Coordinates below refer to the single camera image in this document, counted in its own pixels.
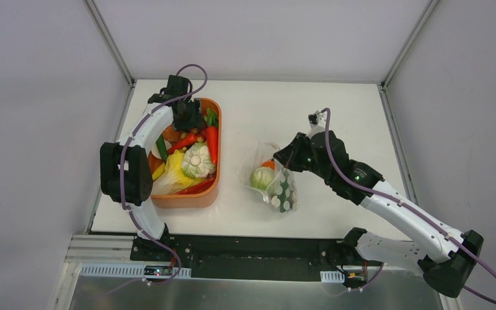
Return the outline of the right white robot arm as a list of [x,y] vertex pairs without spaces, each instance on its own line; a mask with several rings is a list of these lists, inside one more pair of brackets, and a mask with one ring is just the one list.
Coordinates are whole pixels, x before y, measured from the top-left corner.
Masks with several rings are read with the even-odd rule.
[[423,277],[444,296],[456,298],[475,267],[483,238],[475,231],[460,232],[434,218],[399,194],[369,165],[349,158],[344,142],[329,133],[328,152],[323,132],[299,132],[273,158],[294,172],[309,171],[323,179],[339,197],[385,219],[409,239],[392,240],[354,227],[341,240],[342,259],[351,265],[361,260],[384,262]]

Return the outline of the red chili pepper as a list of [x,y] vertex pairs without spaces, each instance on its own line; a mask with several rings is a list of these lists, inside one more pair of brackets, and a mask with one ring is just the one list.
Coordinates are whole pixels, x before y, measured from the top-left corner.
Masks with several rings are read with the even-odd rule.
[[177,143],[171,146],[167,150],[167,154],[171,155],[173,154],[176,150],[181,150],[184,147],[190,147],[191,145],[195,144],[198,141],[198,135],[194,133],[190,133],[186,135],[183,139],[179,140]]

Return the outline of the orange fruit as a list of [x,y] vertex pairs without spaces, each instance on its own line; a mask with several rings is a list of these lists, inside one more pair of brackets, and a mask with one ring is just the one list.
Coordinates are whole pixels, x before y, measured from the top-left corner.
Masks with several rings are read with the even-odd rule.
[[275,162],[274,162],[274,160],[265,161],[261,164],[261,167],[267,167],[267,168],[274,170],[275,169]]

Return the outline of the long green cucumber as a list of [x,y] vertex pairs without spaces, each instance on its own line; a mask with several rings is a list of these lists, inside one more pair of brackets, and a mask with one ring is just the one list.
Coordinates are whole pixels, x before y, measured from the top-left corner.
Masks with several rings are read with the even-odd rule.
[[291,185],[291,175],[286,170],[283,170],[279,175],[277,182],[274,185],[274,192],[271,199],[273,207],[280,213],[289,212],[293,210],[293,190]]

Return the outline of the clear dotted zip bag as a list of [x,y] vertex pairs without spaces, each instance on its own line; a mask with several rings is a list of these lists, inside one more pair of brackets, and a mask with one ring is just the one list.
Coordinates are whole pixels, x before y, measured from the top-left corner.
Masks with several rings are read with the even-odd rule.
[[278,163],[273,155],[280,148],[275,143],[259,142],[251,155],[240,165],[238,179],[262,201],[280,213],[298,208],[297,186],[293,172]]

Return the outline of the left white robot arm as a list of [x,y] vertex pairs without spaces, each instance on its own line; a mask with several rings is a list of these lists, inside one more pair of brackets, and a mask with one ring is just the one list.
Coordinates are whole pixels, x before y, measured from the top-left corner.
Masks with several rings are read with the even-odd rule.
[[146,252],[159,262],[170,254],[179,257],[170,242],[162,238],[167,226],[150,198],[153,180],[148,155],[168,126],[201,126],[201,103],[191,99],[195,93],[189,79],[170,75],[166,87],[149,98],[135,126],[116,142],[105,142],[99,150],[102,193],[121,204],[137,235],[149,240]]

